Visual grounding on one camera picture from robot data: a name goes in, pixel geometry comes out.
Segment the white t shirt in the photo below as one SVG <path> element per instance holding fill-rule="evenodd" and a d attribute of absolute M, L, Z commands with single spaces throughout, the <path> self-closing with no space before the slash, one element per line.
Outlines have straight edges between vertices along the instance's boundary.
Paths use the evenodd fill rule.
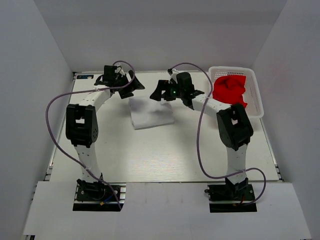
<path fill-rule="evenodd" d="M 129 98 L 128 105 L 135 130 L 171 125 L 175 122 L 172 106 L 167 101 L 136 96 Z"/>

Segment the red t shirt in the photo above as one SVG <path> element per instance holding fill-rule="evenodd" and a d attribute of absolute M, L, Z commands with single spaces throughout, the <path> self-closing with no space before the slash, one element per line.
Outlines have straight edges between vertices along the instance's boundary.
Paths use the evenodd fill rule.
<path fill-rule="evenodd" d="M 225 104 L 241 104 L 244 108 L 247 103 L 244 102 L 243 94 L 245 88 L 246 76 L 244 75 L 225 75 L 217 78 L 213 84 L 212 97 Z"/>

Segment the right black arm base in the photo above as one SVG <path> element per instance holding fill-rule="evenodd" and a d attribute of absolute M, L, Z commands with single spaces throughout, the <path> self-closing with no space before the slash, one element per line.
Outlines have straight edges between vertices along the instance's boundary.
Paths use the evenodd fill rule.
<path fill-rule="evenodd" d="M 208 185 L 204 190 L 208 196 L 210 213 L 255 213 L 256 203 L 249 204 L 255 200 L 253 186 L 249 184 L 239 193 L 232 195 L 226 184 Z"/>

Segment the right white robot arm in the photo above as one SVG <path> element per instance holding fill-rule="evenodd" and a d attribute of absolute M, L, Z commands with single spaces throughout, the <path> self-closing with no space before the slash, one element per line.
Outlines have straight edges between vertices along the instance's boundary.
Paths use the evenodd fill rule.
<path fill-rule="evenodd" d="M 242 196 L 248 186 L 246 152 L 253 135 L 245 108 L 240 103 L 230 105 L 215 100 L 195 89 L 188 72 L 172 73 L 169 80 L 159 80 L 150 99 L 181 99 L 186 107 L 216 120 L 220 140 L 227 150 L 226 195 L 233 200 Z"/>

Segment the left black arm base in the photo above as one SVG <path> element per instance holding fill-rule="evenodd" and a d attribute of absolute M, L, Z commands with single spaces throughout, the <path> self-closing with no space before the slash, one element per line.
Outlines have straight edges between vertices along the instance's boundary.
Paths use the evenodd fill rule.
<path fill-rule="evenodd" d="M 120 212 L 126 197 L 125 184 L 112 184 L 112 189 L 101 182 L 77 181 L 73 208 L 74 212 Z"/>

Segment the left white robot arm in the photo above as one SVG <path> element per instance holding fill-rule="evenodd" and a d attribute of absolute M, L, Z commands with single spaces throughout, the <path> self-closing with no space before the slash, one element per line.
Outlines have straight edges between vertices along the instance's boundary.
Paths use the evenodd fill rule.
<path fill-rule="evenodd" d="M 105 90 L 94 90 L 77 104 L 68 104 L 66 108 L 66 138 L 76 150 L 81 163 L 82 178 L 77 180 L 80 188 L 78 195 L 90 201 L 101 201 L 112 190 L 103 184 L 103 173 L 99 168 L 95 142 L 98 139 L 99 127 L 97 111 L 116 92 L 121 99 L 132 97 L 133 91 L 145 87 L 137 80 L 135 72 L 126 74 L 120 65 L 104 66 L 103 75 L 99 76 L 95 86 L 107 87 Z"/>

